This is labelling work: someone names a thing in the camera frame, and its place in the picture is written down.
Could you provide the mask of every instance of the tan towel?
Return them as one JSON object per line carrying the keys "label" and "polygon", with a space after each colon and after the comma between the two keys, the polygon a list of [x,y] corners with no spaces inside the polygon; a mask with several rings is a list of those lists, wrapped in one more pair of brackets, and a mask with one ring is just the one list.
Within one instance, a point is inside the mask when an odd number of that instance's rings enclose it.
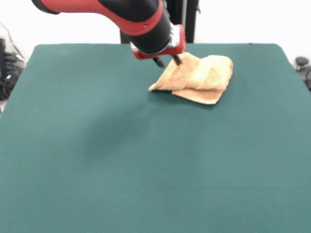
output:
{"label": "tan towel", "polygon": [[180,58],[182,64],[177,66],[172,60],[149,91],[170,90],[173,95],[194,102],[216,104],[232,76],[231,59],[217,55],[200,59],[188,52]]}

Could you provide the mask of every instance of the towel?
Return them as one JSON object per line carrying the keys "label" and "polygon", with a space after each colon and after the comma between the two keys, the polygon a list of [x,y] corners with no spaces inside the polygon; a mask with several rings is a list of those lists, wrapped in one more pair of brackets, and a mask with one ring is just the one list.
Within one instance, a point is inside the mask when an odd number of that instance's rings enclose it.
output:
{"label": "towel", "polygon": [[149,91],[169,90],[173,95],[202,103],[216,104],[226,90],[233,72],[233,63],[226,56],[198,58],[188,52],[180,56],[182,64],[171,60]]}

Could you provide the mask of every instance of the black stand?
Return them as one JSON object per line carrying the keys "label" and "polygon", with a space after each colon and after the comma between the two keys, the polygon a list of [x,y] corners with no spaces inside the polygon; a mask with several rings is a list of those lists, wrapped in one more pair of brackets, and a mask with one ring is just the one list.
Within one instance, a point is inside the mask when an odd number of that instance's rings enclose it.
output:
{"label": "black stand", "polygon": [[[171,22],[182,24],[185,28],[187,43],[193,43],[199,0],[166,0],[166,4]],[[122,44],[130,43],[130,40],[122,32],[120,32],[120,36]]]}

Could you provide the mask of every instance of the black cable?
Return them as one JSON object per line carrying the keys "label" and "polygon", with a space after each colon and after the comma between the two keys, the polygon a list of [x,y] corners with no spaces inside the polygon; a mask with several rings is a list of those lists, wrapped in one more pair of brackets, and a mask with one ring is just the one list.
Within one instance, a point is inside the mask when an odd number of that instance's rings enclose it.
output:
{"label": "black cable", "polygon": [[15,44],[14,44],[14,42],[13,42],[13,39],[12,39],[12,37],[11,37],[10,31],[4,26],[4,24],[3,24],[1,21],[0,21],[0,25],[7,31],[8,35],[9,35],[9,39],[10,39],[10,41],[11,41],[13,47],[15,48],[15,50],[18,52],[18,54],[19,54],[23,59],[25,59],[25,58],[23,57],[23,55],[21,54],[21,52],[19,51],[19,49],[15,46]]}

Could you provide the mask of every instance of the green table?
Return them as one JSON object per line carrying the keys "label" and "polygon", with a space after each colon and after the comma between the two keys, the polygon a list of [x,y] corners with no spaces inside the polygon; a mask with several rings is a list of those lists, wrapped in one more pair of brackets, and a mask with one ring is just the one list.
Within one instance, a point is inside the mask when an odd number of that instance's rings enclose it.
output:
{"label": "green table", "polygon": [[232,58],[217,105],[149,93],[162,70],[127,45],[36,47],[0,119],[0,232],[310,233],[310,93],[282,49],[187,50]]}

